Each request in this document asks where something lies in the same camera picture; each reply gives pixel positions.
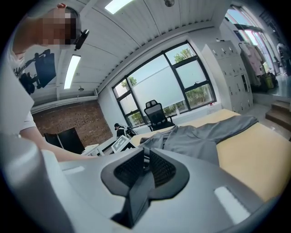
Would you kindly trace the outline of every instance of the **cabinet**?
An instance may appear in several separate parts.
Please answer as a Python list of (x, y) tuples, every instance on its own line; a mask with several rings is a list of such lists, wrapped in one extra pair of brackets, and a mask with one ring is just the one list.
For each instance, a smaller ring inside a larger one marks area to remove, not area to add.
[(243, 114), (253, 107), (253, 96), (245, 66), (231, 41), (205, 45), (202, 50), (216, 82), (222, 106)]

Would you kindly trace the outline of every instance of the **brick wall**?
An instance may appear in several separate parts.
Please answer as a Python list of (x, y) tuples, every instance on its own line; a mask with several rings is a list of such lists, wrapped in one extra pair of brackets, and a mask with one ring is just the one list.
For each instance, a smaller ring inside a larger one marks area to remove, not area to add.
[(83, 146), (101, 144), (112, 137), (98, 101), (60, 106), (33, 115), (42, 136), (75, 127)]

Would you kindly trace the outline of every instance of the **staircase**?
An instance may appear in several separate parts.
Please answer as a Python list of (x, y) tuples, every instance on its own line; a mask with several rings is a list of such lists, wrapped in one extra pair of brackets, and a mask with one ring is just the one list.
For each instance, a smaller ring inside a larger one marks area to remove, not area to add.
[(275, 101), (272, 108), (266, 113), (266, 119), (291, 131), (290, 103)]

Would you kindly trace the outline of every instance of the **office chair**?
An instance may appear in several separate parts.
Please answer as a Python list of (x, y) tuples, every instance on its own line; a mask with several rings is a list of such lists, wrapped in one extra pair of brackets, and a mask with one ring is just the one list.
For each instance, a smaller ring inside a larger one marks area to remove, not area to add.
[(162, 105), (160, 103), (157, 103), (157, 101), (155, 100), (149, 101), (145, 104), (144, 112), (146, 113), (150, 120), (150, 123), (147, 124), (147, 126), (151, 129), (151, 131), (156, 131), (167, 127), (175, 126), (172, 117), (167, 116), (171, 120), (171, 122), (168, 122), (168, 119), (164, 114)]

